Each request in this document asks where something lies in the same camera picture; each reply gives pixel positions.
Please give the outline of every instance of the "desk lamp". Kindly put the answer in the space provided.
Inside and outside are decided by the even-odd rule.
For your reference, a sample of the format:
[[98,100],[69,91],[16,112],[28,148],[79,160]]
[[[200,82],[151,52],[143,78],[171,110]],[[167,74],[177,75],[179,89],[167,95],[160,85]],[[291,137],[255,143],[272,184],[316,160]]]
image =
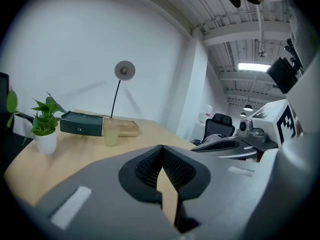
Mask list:
[[118,94],[118,89],[121,80],[122,81],[128,81],[134,77],[136,73],[136,68],[135,66],[127,60],[120,61],[114,68],[114,74],[115,76],[119,79],[118,86],[116,88],[115,96],[114,96],[114,101],[113,101],[113,106],[112,106],[112,111],[111,111],[111,116],[112,118],[113,113],[114,113],[114,108],[115,108],[115,102]]

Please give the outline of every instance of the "office chair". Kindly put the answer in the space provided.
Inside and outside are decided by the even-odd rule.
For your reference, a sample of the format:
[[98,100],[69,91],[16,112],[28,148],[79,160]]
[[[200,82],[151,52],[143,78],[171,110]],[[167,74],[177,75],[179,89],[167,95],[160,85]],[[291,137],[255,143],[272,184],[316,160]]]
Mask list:
[[203,140],[212,134],[225,135],[230,137],[234,134],[235,127],[232,125],[232,118],[225,114],[214,114],[212,119],[207,119],[205,121],[205,129]]
[[[0,72],[0,170],[3,174],[16,156],[33,140],[13,132],[14,118],[10,128],[7,122],[11,113],[7,111],[7,96],[9,94],[9,76]],[[29,122],[33,122],[33,117],[23,114]]]

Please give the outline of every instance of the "dark green box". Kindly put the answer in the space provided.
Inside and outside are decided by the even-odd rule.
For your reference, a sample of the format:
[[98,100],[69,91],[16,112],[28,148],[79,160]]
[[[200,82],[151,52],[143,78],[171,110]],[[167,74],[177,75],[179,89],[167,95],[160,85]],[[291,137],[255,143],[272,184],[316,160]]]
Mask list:
[[67,112],[61,116],[61,132],[89,136],[101,136],[102,116]]

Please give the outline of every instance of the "lamp shade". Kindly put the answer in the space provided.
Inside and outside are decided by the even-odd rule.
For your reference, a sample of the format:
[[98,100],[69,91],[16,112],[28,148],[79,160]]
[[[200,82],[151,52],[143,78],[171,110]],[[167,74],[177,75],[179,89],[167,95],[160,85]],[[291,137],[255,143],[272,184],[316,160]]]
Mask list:
[[135,66],[127,60],[120,61],[114,68],[115,76],[122,81],[128,81],[132,79],[135,73]]
[[245,105],[243,110],[246,110],[246,111],[254,111],[254,109],[252,108],[251,105]]

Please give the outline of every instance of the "wooden tray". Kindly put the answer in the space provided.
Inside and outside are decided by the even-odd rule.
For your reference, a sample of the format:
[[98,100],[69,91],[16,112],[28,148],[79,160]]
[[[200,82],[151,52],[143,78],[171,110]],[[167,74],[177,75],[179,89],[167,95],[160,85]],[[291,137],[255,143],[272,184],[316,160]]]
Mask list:
[[101,136],[104,136],[104,125],[116,126],[119,130],[119,137],[136,137],[139,133],[139,126],[134,121],[114,119],[104,116]]

